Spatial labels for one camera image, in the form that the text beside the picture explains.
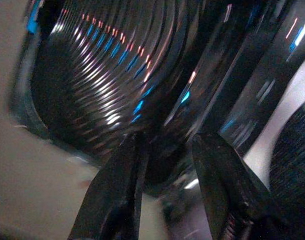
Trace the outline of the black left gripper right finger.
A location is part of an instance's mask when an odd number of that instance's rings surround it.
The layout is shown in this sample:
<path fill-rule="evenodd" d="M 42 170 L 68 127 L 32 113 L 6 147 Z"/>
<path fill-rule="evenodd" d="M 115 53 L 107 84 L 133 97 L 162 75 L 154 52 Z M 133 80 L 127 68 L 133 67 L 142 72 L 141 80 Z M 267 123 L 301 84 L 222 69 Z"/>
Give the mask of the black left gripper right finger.
<path fill-rule="evenodd" d="M 216 133 L 199 133 L 191 153 L 212 239 L 271 240 L 274 201 L 234 148 Z"/>

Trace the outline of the perforated steel washer drum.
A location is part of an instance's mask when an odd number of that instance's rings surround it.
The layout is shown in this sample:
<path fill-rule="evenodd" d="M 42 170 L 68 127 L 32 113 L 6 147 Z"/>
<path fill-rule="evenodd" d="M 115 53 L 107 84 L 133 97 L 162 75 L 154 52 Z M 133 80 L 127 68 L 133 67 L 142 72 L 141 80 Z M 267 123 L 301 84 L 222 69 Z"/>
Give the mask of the perforated steel washer drum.
<path fill-rule="evenodd" d="M 305 106 L 289 118 L 277 138 L 269 184 L 286 218 L 305 225 Z"/>

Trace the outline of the grey rubber door gasket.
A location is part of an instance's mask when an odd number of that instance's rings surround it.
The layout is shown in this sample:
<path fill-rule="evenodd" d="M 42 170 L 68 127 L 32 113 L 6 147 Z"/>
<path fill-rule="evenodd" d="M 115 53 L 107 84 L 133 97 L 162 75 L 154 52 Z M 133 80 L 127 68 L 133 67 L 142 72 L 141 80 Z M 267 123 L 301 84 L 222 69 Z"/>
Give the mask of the grey rubber door gasket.
<path fill-rule="evenodd" d="M 293 113 L 305 102 L 305 60 L 296 71 L 263 131 L 243 157 L 267 189 L 273 150 L 278 136 Z"/>

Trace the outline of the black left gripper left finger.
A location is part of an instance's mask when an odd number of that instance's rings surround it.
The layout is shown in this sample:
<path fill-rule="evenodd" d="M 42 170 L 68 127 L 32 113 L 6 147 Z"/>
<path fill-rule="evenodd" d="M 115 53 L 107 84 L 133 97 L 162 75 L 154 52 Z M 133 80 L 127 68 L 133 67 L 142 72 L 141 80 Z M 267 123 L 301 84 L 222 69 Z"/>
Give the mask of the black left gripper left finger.
<path fill-rule="evenodd" d="M 138 240 L 149 144 L 130 134 L 90 183 L 68 240 Z"/>

